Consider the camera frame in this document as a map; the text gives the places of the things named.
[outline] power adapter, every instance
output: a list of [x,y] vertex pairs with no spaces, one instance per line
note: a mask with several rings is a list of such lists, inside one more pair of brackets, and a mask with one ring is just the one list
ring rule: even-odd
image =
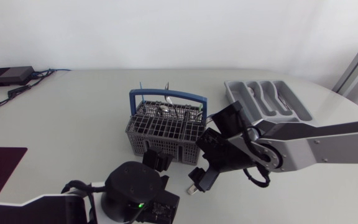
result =
[[26,85],[33,72],[31,66],[0,68],[0,86]]

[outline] spoon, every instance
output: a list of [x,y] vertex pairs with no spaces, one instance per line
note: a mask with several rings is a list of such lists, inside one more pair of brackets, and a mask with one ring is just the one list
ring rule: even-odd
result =
[[[165,85],[165,90],[169,90],[169,82],[167,82],[167,84]],[[169,98],[169,96],[164,96],[164,98],[167,103],[169,103],[171,105],[173,104],[172,100],[171,100],[171,98]]]
[[[165,85],[165,90],[169,90],[169,82],[167,82],[167,84]],[[169,96],[164,96],[164,98],[165,98],[165,101],[167,103],[169,103],[170,105],[172,105],[172,107],[173,107],[173,103],[172,103],[171,98],[169,98]],[[177,109],[175,107],[173,107],[173,110],[175,111],[175,114],[176,114],[177,118],[179,119]]]
[[157,110],[157,114],[162,115],[163,112],[169,112],[169,107],[165,105],[160,105]]

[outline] white table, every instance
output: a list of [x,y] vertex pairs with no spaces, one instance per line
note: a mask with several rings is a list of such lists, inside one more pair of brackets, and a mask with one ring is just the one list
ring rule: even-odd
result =
[[[281,79],[321,126],[358,121],[358,106],[294,77],[259,70],[90,70],[58,72],[0,108],[0,146],[28,147],[0,194],[22,203],[59,193],[72,179],[104,181],[132,153],[126,133],[129,90],[163,88],[208,98],[208,113],[229,103],[224,80]],[[12,87],[0,87],[0,100]],[[163,97],[147,97],[163,101]],[[199,167],[208,168],[200,156]],[[273,173],[267,189],[241,170],[221,174],[209,192],[192,196],[193,166],[173,163],[163,174],[167,190],[180,196],[175,223],[358,223],[358,164],[316,164]]]

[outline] power cord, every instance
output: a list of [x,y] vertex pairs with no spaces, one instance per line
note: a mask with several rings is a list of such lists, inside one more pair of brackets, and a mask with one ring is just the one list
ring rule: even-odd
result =
[[[243,108],[239,111],[238,117],[240,119],[241,126],[243,128],[242,137],[244,138],[244,143],[246,144],[246,146],[248,147],[248,149],[251,153],[253,153],[255,156],[257,156],[260,159],[262,159],[263,161],[265,161],[265,157],[264,157],[265,155],[263,155],[262,153],[260,153],[258,150],[255,149],[255,147],[251,143],[251,139],[247,132],[248,129],[254,129],[258,132],[259,137],[261,137],[262,133],[260,132],[259,128],[257,128],[256,126],[247,125],[247,123],[249,123],[249,121],[247,122],[247,117],[244,113]],[[267,170],[262,164],[259,164],[258,162],[256,162],[256,167],[258,168],[258,171],[261,174],[261,176],[265,179],[265,182],[261,182],[259,180],[256,180],[255,178],[253,178],[249,174],[247,168],[243,169],[243,171],[244,171],[245,175],[248,177],[248,179],[252,183],[254,183],[256,186],[262,187],[262,188],[268,187],[270,184],[270,177],[269,177],[270,171]]]
[[49,77],[51,74],[53,74],[56,71],[71,71],[69,69],[48,69],[41,72],[33,72],[31,74],[32,80],[38,80],[34,84],[31,85],[25,85],[21,86],[19,88],[15,88],[13,90],[9,90],[7,93],[7,99],[0,101],[0,106],[5,105],[7,102],[13,100],[15,97],[19,96],[20,94],[24,93],[25,91],[30,90],[32,87],[38,85],[42,80]]

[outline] cable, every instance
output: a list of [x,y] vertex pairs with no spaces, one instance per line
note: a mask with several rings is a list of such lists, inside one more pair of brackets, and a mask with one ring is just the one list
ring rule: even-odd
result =
[[261,182],[259,180],[254,179],[248,172],[248,170],[245,168],[243,169],[244,173],[246,174],[246,176],[248,177],[248,179],[254,183],[255,185],[257,185],[258,187],[268,187],[270,184],[270,177],[269,177],[269,171],[267,169],[265,169],[262,165],[257,164],[256,165],[258,168],[259,173],[262,175],[262,177],[265,179],[265,182]]
[[63,188],[62,190],[62,194],[65,192],[68,192],[72,187],[81,190],[83,192],[85,192],[89,198],[89,202],[91,204],[91,215],[94,218],[94,224],[98,224],[98,218],[96,217],[96,207],[94,205],[94,198],[93,198],[93,194],[94,192],[96,193],[100,193],[100,192],[105,192],[106,188],[105,187],[92,187],[89,185],[86,185],[84,182],[80,181],[80,180],[72,180],[69,183],[66,184],[66,186]]
[[13,90],[9,90],[8,93],[7,93],[8,98],[5,99],[5,100],[0,101],[0,106],[5,105],[7,102],[13,100],[15,97],[19,96],[20,94],[24,93],[25,91],[30,90],[32,87],[38,85],[42,80],[44,80],[45,78],[49,77],[51,74],[53,74],[56,71],[71,71],[71,70],[69,70],[69,69],[48,69],[48,70],[44,70],[44,71],[41,71],[41,72],[33,72],[31,74],[31,77],[33,79],[38,79],[39,78],[39,80],[37,82],[35,82],[34,84],[25,85],[25,86],[22,86],[22,87],[19,87],[19,88],[15,88]]
[[[255,156],[257,156],[258,158],[262,159],[263,161],[266,161],[266,158],[264,157],[265,155],[263,155],[258,150],[256,150],[255,147],[251,144],[251,139],[247,132],[247,130],[249,128],[255,129],[258,132],[259,137],[261,137],[262,133],[260,132],[259,128],[257,128],[256,126],[248,126],[247,125],[247,117],[245,116],[245,112],[244,112],[243,108],[239,111],[238,115],[239,115],[239,119],[241,121],[241,126],[243,128],[242,137],[244,138],[244,142],[245,142],[246,146],[248,147],[249,151],[251,153],[253,153]],[[243,169],[243,171],[244,171],[245,175],[248,177],[248,179],[252,183],[254,183],[256,186],[262,187],[262,188],[268,187],[270,184],[270,177],[269,177],[270,171],[267,170],[262,164],[259,164],[258,162],[256,162],[256,167],[258,168],[258,171],[261,174],[261,176],[265,179],[265,182],[261,182],[259,180],[254,179],[249,174],[249,172],[246,168]]]

